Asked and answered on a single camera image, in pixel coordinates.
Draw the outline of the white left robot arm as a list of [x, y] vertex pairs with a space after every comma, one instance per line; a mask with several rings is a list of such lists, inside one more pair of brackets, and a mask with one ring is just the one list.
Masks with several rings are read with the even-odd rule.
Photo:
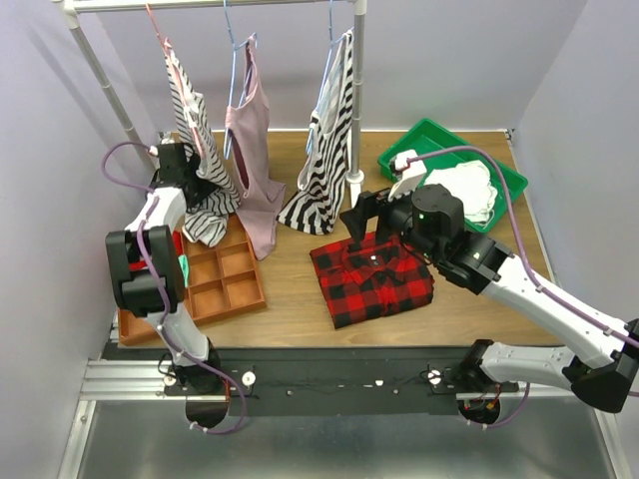
[[[148, 185], [134, 185], [108, 173], [108, 160], [126, 146], [158, 160], [159, 168]], [[147, 146], [125, 141], [108, 151], [101, 170], [110, 182], [146, 195], [135, 219], [106, 235], [116, 304], [144, 319], [169, 349], [168, 386], [178, 394], [204, 396], [223, 388], [220, 360], [186, 307], [185, 274], [174, 241], [186, 213], [217, 188], [198, 177], [199, 165], [198, 156], [187, 157], [183, 143]]]

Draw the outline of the thin striped tank top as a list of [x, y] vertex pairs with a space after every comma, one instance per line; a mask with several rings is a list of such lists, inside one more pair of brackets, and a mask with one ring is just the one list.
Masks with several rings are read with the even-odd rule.
[[209, 125], [205, 98], [194, 88], [176, 53], [175, 57], [175, 63], [182, 77], [185, 94], [196, 104], [194, 107], [196, 113], [192, 117], [197, 124], [204, 155], [200, 157], [195, 147], [191, 131], [183, 117], [179, 92], [171, 78], [171, 72], [168, 70], [169, 62], [164, 56], [179, 139], [181, 143], [186, 145], [187, 157], [197, 154], [201, 158], [197, 175], [220, 187], [195, 210], [187, 209], [183, 233], [191, 242], [201, 242], [206, 246], [215, 246], [227, 232], [227, 223], [230, 215], [235, 213], [240, 206], [240, 194], [221, 159], [217, 142]]

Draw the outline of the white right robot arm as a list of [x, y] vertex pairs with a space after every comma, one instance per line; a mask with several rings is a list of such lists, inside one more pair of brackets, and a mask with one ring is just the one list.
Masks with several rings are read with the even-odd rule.
[[447, 281], [515, 309], [561, 345], [513, 346], [478, 339], [444, 382], [456, 392], [484, 392], [505, 383], [536, 383], [572, 392], [608, 413], [622, 410], [638, 373], [638, 323], [604, 314], [533, 271], [524, 258], [463, 224], [462, 202], [442, 185], [398, 199], [389, 190], [359, 195], [340, 215], [353, 240], [370, 219], [381, 239], [396, 236]]

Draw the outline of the pink wire hanger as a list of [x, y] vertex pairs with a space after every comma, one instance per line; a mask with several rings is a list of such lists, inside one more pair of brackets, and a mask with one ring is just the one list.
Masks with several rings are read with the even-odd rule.
[[196, 104], [190, 98], [188, 98], [185, 94], [184, 86], [182, 84], [182, 77], [175, 63], [176, 57], [169, 39], [167, 37], [164, 37], [161, 34], [150, 4], [146, 3], [145, 7], [146, 7], [147, 14], [149, 15], [151, 22], [153, 24], [158, 41], [161, 44], [161, 47], [163, 49], [165, 59], [169, 62], [168, 70], [171, 72], [171, 78], [173, 79], [173, 82], [179, 92], [183, 117], [191, 131], [192, 139], [194, 140], [195, 147], [198, 151], [198, 154], [200, 157], [202, 157], [204, 155], [204, 151], [201, 145], [199, 132], [197, 130], [197, 124], [192, 117], [192, 115], [196, 113], [196, 110], [194, 110], [194, 107], [196, 106]]

